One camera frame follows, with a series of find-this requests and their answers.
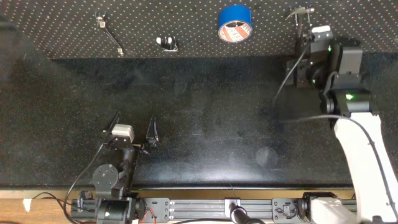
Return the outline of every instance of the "dotted fabric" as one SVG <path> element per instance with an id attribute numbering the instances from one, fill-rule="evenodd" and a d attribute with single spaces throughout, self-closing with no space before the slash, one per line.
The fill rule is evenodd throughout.
<path id="1" fill-rule="evenodd" d="M 337 36 L 356 39 L 365 52 L 398 52 L 398 1 L 289 0 L 0 0 L 0 14 L 30 37 L 48 58 L 119 57 L 96 28 L 106 12 L 109 31 L 125 57 L 230 57 L 292 55 L 296 27 L 289 6 L 314 6 L 314 26 L 331 25 Z M 228 44 L 218 37 L 218 14 L 233 4 L 252 12 L 248 40 Z M 304 17 L 305 30 L 309 28 Z M 163 52 L 156 37 L 175 36 L 178 53 Z"/>

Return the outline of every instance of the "roll of tape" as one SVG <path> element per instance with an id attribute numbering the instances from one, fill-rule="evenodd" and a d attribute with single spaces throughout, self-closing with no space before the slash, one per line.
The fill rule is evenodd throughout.
<path id="1" fill-rule="evenodd" d="M 218 16 L 218 36 L 223 41 L 242 42 L 252 31 L 251 11 L 246 6 L 227 7 Z"/>

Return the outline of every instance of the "green led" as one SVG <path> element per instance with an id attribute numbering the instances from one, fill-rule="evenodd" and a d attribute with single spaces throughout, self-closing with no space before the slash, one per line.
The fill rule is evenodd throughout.
<path id="1" fill-rule="evenodd" d="M 351 94 L 346 94 L 346 99 L 347 99 L 347 100 L 352 100 L 353 98 L 354 98 L 353 95 L 351 95 Z"/>

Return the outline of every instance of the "small black and white object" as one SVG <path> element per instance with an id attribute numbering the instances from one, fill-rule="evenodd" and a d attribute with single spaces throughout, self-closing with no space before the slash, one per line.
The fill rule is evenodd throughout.
<path id="1" fill-rule="evenodd" d="M 156 38 L 157 45 L 164 51 L 164 52 L 177 52 L 177 41 L 175 37 L 158 37 Z"/>

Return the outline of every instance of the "tape roll label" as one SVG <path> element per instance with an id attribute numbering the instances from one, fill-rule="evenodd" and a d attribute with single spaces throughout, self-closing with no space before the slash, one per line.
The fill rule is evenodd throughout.
<path id="1" fill-rule="evenodd" d="M 220 30 L 220 37 L 227 42 L 240 42 L 249 37 L 250 33 L 251 27 L 247 23 L 236 27 L 231 27 L 226 24 Z"/>

